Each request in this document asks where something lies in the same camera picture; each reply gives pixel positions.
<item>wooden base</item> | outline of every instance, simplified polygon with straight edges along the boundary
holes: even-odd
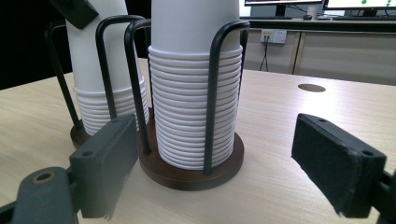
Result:
[[[217,187],[232,179],[238,173],[244,159],[244,144],[236,133],[233,153],[223,164],[214,167],[211,175],[204,175],[203,171],[179,169],[166,163],[158,152],[155,120],[151,110],[148,123],[148,140],[152,150],[148,155],[143,153],[143,148],[139,144],[140,165],[152,180],[170,189],[200,190]]]
[[[82,120],[79,121],[81,127],[80,130],[76,130],[76,127],[72,127],[70,130],[70,137],[72,138],[73,145],[76,149],[78,149],[82,144],[84,144],[88,139],[90,139],[90,135],[85,132],[84,125]]]

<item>computer screen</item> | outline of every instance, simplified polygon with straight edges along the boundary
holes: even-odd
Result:
[[[364,10],[374,16],[378,10],[395,10],[395,0],[325,0],[323,10]]]
[[[321,0],[245,0],[245,6],[320,4]]]
[[[245,6],[247,7],[276,6],[276,16],[285,16],[286,6],[288,5],[321,3],[322,0],[245,0]]]

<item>electrical socket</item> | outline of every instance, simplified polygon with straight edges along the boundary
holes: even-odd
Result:
[[[274,30],[273,43],[284,44],[286,42],[286,30]]]
[[[265,37],[269,36],[269,39],[267,40],[268,43],[271,43],[273,41],[274,38],[274,30],[268,30],[268,29],[264,29],[262,30],[262,38],[260,39],[260,41],[262,43],[265,42]]]

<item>desk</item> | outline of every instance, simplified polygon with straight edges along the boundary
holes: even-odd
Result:
[[[141,63],[147,75],[147,64]],[[73,87],[72,75],[66,75]],[[303,91],[317,84],[325,92]],[[388,155],[396,169],[396,87],[245,70],[236,131],[245,144],[240,172],[224,185],[185,192],[149,179],[137,163],[110,223],[375,223],[337,216],[291,157],[298,113],[323,117]],[[69,166],[75,150],[56,78],[0,91],[0,204],[16,199],[30,173]],[[82,219],[80,223],[107,223]]]

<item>black metal wire frame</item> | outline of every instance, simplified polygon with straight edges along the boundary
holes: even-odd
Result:
[[[241,31],[240,42],[243,48],[243,58],[245,59],[246,45],[248,42],[249,21],[233,21],[222,26],[213,38],[210,47],[209,58],[209,80],[207,87],[207,108],[206,108],[206,128],[205,128],[205,157],[204,175],[212,174],[213,138],[215,130],[216,101],[219,80],[219,57],[221,45],[225,37],[232,31]],[[239,90],[242,81],[243,63],[241,64],[241,79],[239,80]]]
[[[143,144],[143,152],[145,154],[151,153],[151,148],[149,146],[149,136],[146,127],[145,111],[143,108],[142,96],[140,93],[139,86],[139,74],[137,73],[136,57],[134,56],[134,34],[139,29],[145,29],[146,34],[146,44],[147,49],[149,48],[149,28],[151,26],[151,20],[141,20],[131,23],[125,30],[124,44],[125,44],[125,54],[128,62],[129,75],[131,77],[131,86],[134,93],[134,108],[136,110],[137,121],[139,124],[139,132]],[[149,71],[149,60],[148,60],[148,74],[149,83],[151,87],[151,73]],[[152,101],[152,87],[151,90],[151,103],[154,111],[154,102]]]
[[[56,77],[58,78],[59,85],[62,90],[62,94],[64,95],[64,100],[66,101],[67,109],[69,110],[70,117],[73,120],[73,124],[75,129],[81,130],[83,129],[83,125],[79,122],[78,115],[76,109],[74,107],[72,97],[70,96],[69,89],[67,88],[66,80],[64,79],[64,71],[61,67],[61,63],[59,62],[58,54],[56,52],[56,48],[53,44],[52,33],[55,29],[65,27],[65,21],[55,21],[49,24],[48,28],[44,33],[44,37],[46,39],[46,46],[49,52],[49,58],[52,63],[53,70],[55,72]]]
[[[95,34],[96,47],[97,47],[97,51],[98,51],[99,64],[100,64],[100,68],[101,68],[101,72],[102,72],[102,79],[103,79],[103,83],[105,86],[108,112],[110,114],[111,119],[115,119],[117,117],[117,111],[116,111],[116,106],[115,106],[115,102],[114,102],[113,89],[111,87],[111,78],[110,78],[110,74],[108,71],[105,41],[103,39],[105,29],[108,26],[113,25],[113,24],[134,22],[134,21],[144,20],[144,19],[145,18],[143,18],[141,16],[135,16],[135,15],[113,16],[113,17],[108,17],[108,18],[102,20],[96,28],[96,34]]]

